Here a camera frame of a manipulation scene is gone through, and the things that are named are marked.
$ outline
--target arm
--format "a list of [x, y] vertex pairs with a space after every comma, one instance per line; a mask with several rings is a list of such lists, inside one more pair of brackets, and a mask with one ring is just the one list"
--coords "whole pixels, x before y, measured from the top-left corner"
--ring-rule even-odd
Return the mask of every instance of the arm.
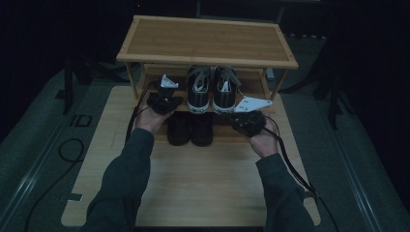
[[[278, 134], [278, 128], [270, 120], [265, 127]], [[304, 189], [287, 171], [278, 153], [278, 142], [266, 131], [248, 138], [248, 142], [261, 157], [256, 166], [267, 208], [265, 231], [313, 231], [313, 221], [304, 206]]]
[[153, 134], [169, 115], [147, 109], [136, 119], [135, 129], [121, 155], [102, 176], [102, 187], [88, 207], [81, 231], [133, 231], [150, 176]]

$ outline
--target dark long sleeve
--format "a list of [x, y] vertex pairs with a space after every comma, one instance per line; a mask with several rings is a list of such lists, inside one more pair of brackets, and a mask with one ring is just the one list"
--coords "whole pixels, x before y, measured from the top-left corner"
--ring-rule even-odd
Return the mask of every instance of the dark long sleeve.
[[102, 187], [87, 210], [81, 231], [133, 231], [150, 176], [154, 136], [136, 129], [121, 155], [106, 168]]
[[267, 208], [265, 231], [314, 231], [304, 206], [304, 189], [289, 174], [279, 154], [256, 163]]

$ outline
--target black shoe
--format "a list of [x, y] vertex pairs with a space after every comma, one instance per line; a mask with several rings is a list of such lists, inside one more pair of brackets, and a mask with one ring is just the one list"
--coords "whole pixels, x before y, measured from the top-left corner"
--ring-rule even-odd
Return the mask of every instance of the black shoe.
[[182, 146], [190, 141], [190, 113], [175, 111], [167, 119], [168, 141], [174, 146]]
[[233, 112], [237, 86], [241, 85], [236, 72], [231, 67], [215, 69], [213, 108], [218, 114]]
[[190, 112], [203, 114], [209, 107], [209, 81], [211, 68], [190, 67], [187, 76], [187, 102]]
[[199, 147], [211, 145], [214, 139], [213, 132], [214, 113], [192, 115], [192, 128], [190, 130], [190, 141]]

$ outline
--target shoe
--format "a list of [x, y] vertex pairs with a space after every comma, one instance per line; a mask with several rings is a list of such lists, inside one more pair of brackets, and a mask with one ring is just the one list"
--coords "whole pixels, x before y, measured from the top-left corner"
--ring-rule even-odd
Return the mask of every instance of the shoe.
[[211, 68], [191, 66], [187, 76], [187, 102], [190, 112], [203, 114], [209, 107]]
[[233, 112], [237, 86], [241, 82], [231, 67], [218, 66], [214, 74], [213, 108], [218, 114]]
[[192, 127], [190, 130], [190, 141], [199, 147], [211, 145], [214, 139], [213, 121], [214, 113], [192, 115]]
[[190, 113], [175, 111], [167, 119], [168, 142], [174, 146], [182, 146], [190, 141]]

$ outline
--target forearm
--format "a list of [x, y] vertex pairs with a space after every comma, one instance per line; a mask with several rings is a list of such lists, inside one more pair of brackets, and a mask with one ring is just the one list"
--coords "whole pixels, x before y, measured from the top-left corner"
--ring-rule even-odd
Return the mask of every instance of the forearm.
[[150, 132], [132, 132], [121, 155], [103, 174], [102, 187], [88, 207], [83, 231], [98, 231], [101, 226], [132, 231], [148, 184], [153, 146], [154, 136]]
[[279, 154], [256, 163], [267, 207], [266, 231], [313, 231], [304, 189], [288, 173]]

